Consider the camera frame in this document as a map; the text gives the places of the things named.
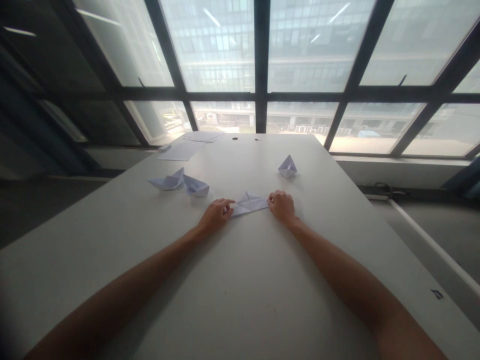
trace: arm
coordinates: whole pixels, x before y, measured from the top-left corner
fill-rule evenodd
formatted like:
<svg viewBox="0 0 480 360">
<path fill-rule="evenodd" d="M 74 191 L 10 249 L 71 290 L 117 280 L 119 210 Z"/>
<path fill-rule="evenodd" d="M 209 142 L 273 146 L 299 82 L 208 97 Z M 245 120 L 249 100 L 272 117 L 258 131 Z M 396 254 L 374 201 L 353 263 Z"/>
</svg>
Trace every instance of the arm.
<svg viewBox="0 0 480 360">
<path fill-rule="evenodd" d="M 196 227 L 131 268 L 53 328 L 25 359 L 82 359 L 93 355 L 125 326 L 177 266 L 232 216 L 230 204 L 212 202 Z"/>
<path fill-rule="evenodd" d="M 272 192 L 268 205 L 310 255 L 333 291 L 368 327 L 382 359 L 446 359 L 375 276 L 295 216 L 291 195 L 279 190 Z"/>
</svg>

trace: stack of paper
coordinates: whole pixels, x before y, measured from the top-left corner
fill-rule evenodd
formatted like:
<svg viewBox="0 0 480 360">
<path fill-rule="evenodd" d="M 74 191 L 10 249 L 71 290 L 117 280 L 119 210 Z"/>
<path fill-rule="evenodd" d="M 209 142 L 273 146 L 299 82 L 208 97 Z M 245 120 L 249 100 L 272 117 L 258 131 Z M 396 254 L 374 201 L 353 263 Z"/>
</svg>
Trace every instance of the stack of paper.
<svg viewBox="0 0 480 360">
<path fill-rule="evenodd" d="M 192 131 L 183 135 L 182 139 L 203 143 L 214 143 L 225 134 L 222 131 Z"/>
<path fill-rule="evenodd" d="M 266 198 L 261 198 L 250 191 L 245 191 L 240 200 L 236 202 L 231 215 L 234 217 L 268 207 L 269 203 Z"/>
<path fill-rule="evenodd" d="M 203 142 L 176 141 L 167 151 L 160 153 L 157 160 L 188 161 L 205 145 Z"/>
</svg>

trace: sheet of paper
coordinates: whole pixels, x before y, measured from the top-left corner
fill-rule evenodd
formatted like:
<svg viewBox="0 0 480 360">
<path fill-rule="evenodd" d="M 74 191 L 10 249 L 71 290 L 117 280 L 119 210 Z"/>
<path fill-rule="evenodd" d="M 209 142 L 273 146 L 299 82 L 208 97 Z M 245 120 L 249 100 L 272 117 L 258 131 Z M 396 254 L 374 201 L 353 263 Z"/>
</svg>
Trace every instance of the sheet of paper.
<svg viewBox="0 0 480 360">
<path fill-rule="evenodd" d="M 287 179 L 297 173 L 297 167 L 290 155 L 286 157 L 285 161 L 278 168 L 278 171 Z"/>
<path fill-rule="evenodd" d="M 269 207 L 269 203 L 266 198 L 262 198 L 250 191 L 245 191 L 240 200 L 235 203 L 233 208 L 233 217 L 246 213 L 251 213 L 257 210 L 265 209 Z"/>
<path fill-rule="evenodd" d="M 197 198 L 206 197 L 208 195 L 210 186 L 205 182 L 185 174 L 183 175 L 183 181 L 185 182 L 185 190 L 187 195 Z"/>
<path fill-rule="evenodd" d="M 214 143 L 223 134 L 223 131 L 192 131 L 187 132 L 182 138 L 197 142 Z"/>
<path fill-rule="evenodd" d="M 156 158 L 157 160 L 188 161 L 205 145 L 198 141 L 177 141 L 170 149 L 162 152 Z"/>
<path fill-rule="evenodd" d="M 182 167 L 173 175 L 168 175 L 165 178 L 155 178 L 147 181 L 158 190 L 174 190 L 184 182 L 184 168 Z"/>
</svg>

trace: person's left hand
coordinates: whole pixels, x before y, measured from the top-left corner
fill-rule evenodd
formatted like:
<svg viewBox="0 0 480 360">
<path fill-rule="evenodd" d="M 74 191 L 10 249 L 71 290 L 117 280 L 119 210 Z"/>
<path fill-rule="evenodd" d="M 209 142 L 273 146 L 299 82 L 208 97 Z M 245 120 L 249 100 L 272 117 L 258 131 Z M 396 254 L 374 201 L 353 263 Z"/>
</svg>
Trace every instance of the person's left hand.
<svg viewBox="0 0 480 360">
<path fill-rule="evenodd" d="M 234 209 L 230 207 L 230 204 L 233 203 L 235 200 L 224 198 L 212 202 L 198 222 L 197 229 L 205 236 L 209 236 L 223 228 L 234 212 Z"/>
</svg>

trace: tabletop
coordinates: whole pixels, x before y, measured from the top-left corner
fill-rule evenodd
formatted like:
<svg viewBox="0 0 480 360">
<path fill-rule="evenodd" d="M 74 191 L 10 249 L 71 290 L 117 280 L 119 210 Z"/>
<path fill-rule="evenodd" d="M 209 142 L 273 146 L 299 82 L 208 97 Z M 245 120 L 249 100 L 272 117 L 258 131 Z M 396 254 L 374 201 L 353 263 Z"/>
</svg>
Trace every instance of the tabletop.
<svg viewBox="0 0 480 360">
<path fill-rule="evenodd" d="M 298 173 L 278 167 L 291 155 Z M 153 154 L 0 252 L 1 300 L 17 355 L 100 288 L 170 244 L 216 198 L 293 196 L 298 215 L 369 269 L 450 359 L 480 333 L 313 135 L 225 134 L 188 162 Z M 208 197 L 158 191 L 185 174 Z M 438 300 L 431 290 L 439 290 Z M 372 359 L 372 337 L 268 209 L 232 218 L 116 339 L 112 359 Z"/>
</svg>

